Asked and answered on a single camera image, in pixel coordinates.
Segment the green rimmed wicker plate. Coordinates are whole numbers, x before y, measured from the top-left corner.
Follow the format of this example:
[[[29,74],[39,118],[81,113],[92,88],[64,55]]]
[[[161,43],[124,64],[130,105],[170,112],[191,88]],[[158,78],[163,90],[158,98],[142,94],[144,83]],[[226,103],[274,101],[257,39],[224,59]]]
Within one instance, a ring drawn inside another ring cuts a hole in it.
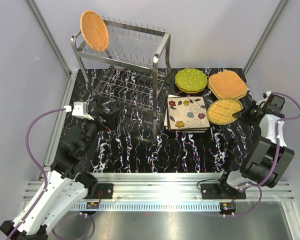
[[[207,118],[213,124],[227,125],[237,120],[232,114],[243,109],[239,100],[217,100],[207,109]]]

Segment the woven wicker plate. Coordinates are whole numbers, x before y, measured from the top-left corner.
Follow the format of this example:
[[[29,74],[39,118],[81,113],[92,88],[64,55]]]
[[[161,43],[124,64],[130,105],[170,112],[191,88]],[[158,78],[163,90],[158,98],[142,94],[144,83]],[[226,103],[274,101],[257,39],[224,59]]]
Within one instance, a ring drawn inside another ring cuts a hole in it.
[[[217,99],[241,99],[248,91],[245,82],[237,73],[225,70],[213,74],[208,79],[208,87]]]
[[[97,52],[104,52],[109,46],[108,28],[96,12],[85,11],[80,18],[80,30],[86,43]]]
[[[233,94],[218,94],[214,93],[215,97],[218,100],[234,100],[234,101],[239,101],[240,99],[244,98],[246,94],[241,94],[241,95],[233,95]]]

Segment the green polka dot plate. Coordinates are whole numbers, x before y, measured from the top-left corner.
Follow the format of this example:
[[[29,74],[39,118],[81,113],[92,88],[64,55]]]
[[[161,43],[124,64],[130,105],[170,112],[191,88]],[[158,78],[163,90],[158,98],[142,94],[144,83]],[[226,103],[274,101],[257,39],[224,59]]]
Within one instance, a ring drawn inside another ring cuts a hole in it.
[[[175,84],[186,90],[197,91],[208,85],[208,78],[198,69],[185,68],[175,75]]]

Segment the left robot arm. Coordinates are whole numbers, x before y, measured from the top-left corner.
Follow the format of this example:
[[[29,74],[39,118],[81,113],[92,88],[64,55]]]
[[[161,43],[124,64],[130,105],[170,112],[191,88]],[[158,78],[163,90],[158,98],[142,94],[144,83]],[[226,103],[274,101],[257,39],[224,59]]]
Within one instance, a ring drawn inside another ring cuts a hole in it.
[[[34,124],[41,118],[56,112],[71,113],[74,117],[88,121],[84,129],[72,126],[60,140],[60,151],[45,172],[34,158],[29,135]],[[33,120],[26,131],[25,146],[30,158],[43,174],[43,184],[22,212],[13,220],[4,221],[0,230],[9,240],[46,240],[58,221],[82,199],[111,199],[114,185],[99,183],[86,170],[87,154],[92,151],[97,133],[114,130],[120,119],[120,112],[103,114],[100,111],[88,113],[77,106],[65,105],[43,113]]]

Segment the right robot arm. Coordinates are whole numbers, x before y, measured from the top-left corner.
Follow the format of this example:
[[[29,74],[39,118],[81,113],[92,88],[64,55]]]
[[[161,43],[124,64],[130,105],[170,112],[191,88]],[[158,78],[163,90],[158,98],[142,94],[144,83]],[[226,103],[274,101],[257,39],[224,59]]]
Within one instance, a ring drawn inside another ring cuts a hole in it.
[[[268,91],[263,94],[263,100],[253,101],[233,113],[246,124],[257,123],[261,134],[241,167],[220,177],[216,186],[219,197],[230,199],[249,187],[273,188],[280,181],[295,156],[295,152],[287,147],[283,134],[288,118],[282,110],[287,97],[283,93]]]

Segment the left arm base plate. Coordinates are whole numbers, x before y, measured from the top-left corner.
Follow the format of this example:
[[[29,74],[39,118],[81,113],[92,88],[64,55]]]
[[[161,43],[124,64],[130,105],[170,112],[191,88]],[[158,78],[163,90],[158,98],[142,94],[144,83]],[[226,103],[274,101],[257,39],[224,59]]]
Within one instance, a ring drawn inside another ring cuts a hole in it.
[[[113,183],[98,183],[96,191],[92,196],[86,196],[86,199],[99,199],[101,200],[111,200],[114,193],[114,184]]]

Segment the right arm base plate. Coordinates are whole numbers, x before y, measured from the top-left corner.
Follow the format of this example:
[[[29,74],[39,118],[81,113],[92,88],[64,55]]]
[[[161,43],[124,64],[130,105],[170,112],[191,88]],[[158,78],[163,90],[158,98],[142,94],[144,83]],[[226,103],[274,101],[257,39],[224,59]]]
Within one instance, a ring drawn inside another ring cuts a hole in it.
[[[246,193],[230,187],[228,184],[201,183],[200,192],[203,200],[245,200]]]

